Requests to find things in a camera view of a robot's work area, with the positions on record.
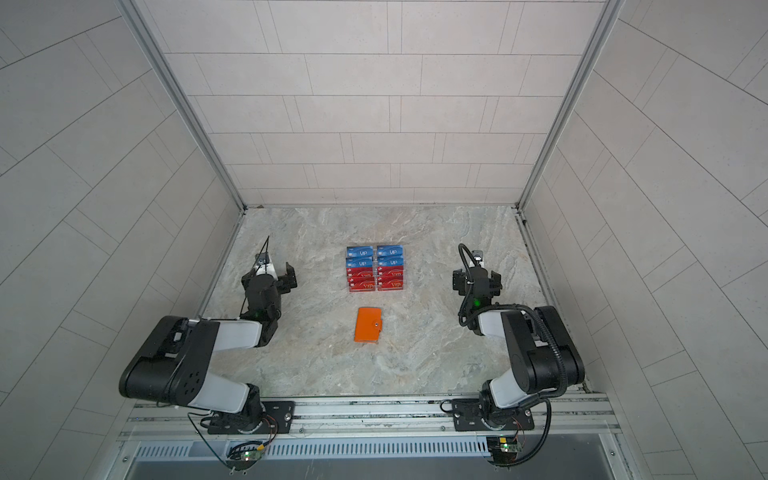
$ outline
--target black mounting plate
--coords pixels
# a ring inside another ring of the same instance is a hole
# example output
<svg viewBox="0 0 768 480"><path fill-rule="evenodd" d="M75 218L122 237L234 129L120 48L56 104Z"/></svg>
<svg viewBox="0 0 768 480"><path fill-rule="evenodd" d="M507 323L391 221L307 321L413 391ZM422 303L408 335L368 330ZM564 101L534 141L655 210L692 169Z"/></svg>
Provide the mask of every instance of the black mounting plate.
<svg viewBox="0 0 768 480"><path fill-rule="evenodd" d="M290 425L293 421L293 410L296 408L294 402L262 402L264 405L264 413L275 419L277 422L277 433L288 433L290 431ZM270 426L266 422L261 424L248 435L269 435ZM222 427L209 427L208 435L246 435L238 432L234 429L225 429Z"/></svg>
<svg viewBox="0 0 768 480"><path fill-rule="evenodd" d="M512 416L512 419L500 429L491 429L483 423L478 409L468 409L466 400L451 400L451 409L453 412L460 412L459 417L453 416L453 426L457 432L494 432L496 430L517 430L518 422L522 430L533 430L533 418L523 412L520 415Z"/></svg>

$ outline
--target tiled wall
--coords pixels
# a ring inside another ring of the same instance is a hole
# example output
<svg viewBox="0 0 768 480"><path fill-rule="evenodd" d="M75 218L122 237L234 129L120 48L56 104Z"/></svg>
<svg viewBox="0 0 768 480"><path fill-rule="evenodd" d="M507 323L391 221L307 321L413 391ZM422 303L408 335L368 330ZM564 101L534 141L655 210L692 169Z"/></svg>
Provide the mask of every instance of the tiled wall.
<svg viewBox="0 0 768 480"><path fill-rule="evenodd" d="M525 211L649 478L768 474L766 31L627 0Z"/></svg>
<svg viewBox="0 0 768 480"><path fill-rule="evenodd" d="M603 7L137 4L256 205L514 203Z"/></svg>
<svg viewBox="0 0 768 480"><path fill-rule="evenodd" d="M0 2L0 477L83 478L237 216L111 0Z"/></svg>

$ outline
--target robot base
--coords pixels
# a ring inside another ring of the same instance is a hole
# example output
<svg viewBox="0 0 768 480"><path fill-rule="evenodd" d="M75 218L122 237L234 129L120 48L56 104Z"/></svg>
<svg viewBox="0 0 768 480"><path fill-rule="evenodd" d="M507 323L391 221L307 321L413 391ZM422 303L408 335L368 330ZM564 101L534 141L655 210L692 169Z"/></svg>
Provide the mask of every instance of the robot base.
<svg viewBox="0 0 768 480"><path fill-rule="evenodd" d="M296 408L294 402L262 402L264 405L264 413L269 415L277 422L277 433L288 433L290 431L290 425L293 421L293 410ZM241 433L237 429L209 426L209 435L269 435L270 426L267 422L261 422L259 426L250 433Z"/></svg>
<svg viewBox="0 0 768 480"><path fill-rule="evenodd" d="M533 418L527 416L521 411L519 415L511 415L506 425L501 428L492 429L482 420L482 415L478 408L468 407L466 400L451 400L451 409L458 413L458 417L453 415L453 426L457 432L493 432L495 430L533 430Z"/></svg>

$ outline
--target marble surface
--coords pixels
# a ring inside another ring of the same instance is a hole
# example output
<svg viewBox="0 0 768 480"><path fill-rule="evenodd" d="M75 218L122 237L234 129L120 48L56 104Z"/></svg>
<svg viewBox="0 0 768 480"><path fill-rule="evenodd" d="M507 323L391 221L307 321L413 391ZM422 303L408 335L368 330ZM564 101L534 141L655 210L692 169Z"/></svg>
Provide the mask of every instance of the marble surface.
<svg viewBox="0 0 768 480"><path fill-rule="evenodd" d="M214 354L211 369L261 388L263 396L474 393L509 368L501 339L458 324L452 272L457 245L483 250L502 275L500 303L543 304L510 207L359 207L248 210L205 316L234 318L240 278L267 235L279 275L296 269L269 345ZM348 245L403 244L403 291L349 293ZM382 308L377 344L353 342L357 309Z"/></svg>

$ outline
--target orange card holder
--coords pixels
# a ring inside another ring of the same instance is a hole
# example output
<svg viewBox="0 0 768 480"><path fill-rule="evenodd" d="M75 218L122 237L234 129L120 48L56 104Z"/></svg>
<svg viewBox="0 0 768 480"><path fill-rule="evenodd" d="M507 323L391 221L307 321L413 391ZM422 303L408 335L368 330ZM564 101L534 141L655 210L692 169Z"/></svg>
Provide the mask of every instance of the orange card holder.
<svg viewBox="0 0 768 480"><path fill-rule="evenodd" d="M381 331L382 310L380 308L364 306L357 310L356 342L376 343L379 341Z"/></svg>

